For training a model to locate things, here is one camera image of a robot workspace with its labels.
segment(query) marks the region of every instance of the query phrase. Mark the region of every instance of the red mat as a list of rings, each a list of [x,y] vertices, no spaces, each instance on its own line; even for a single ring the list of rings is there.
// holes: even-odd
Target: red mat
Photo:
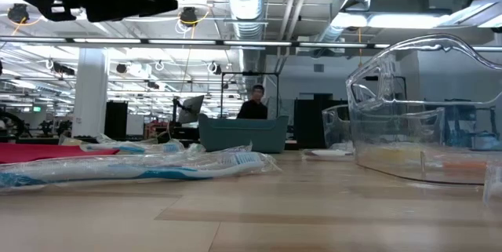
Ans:
[[[22,163],[38,159],[63,157],[114,155],[118,149],[84,152],[79,146],[38,145],[38,144],[10,144],[0,143],[1,163]]]

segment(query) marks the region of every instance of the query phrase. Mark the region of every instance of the column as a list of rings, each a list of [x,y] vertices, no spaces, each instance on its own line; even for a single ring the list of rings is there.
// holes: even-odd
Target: column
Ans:
[[[73,137],[95,137],[104,132],[108,71],[107,50],[80,49],[71,131]]]

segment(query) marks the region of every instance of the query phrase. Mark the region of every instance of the table surface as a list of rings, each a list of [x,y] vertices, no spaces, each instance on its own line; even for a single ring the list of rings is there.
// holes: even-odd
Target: table surface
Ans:
[[[1,251],[502,251],[482,187],[275,158],[282,173],[2,195]]]

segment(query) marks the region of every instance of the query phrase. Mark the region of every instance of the person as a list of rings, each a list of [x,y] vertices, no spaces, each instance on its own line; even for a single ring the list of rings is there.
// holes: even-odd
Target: person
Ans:
[[[251,100],[244,102],[237,119],[267,119],[268,109],[261,104],[261,98],[265,94],[265,88],[262,85],[253,86]]]

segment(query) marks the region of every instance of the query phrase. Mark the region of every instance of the monitor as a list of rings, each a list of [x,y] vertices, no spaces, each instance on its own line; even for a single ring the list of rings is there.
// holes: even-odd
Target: monitor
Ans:
[[[197,122],[198,113],[201,112],[204,95],[186,99],[183,102],[183,108],[178,116],[178,123]]]

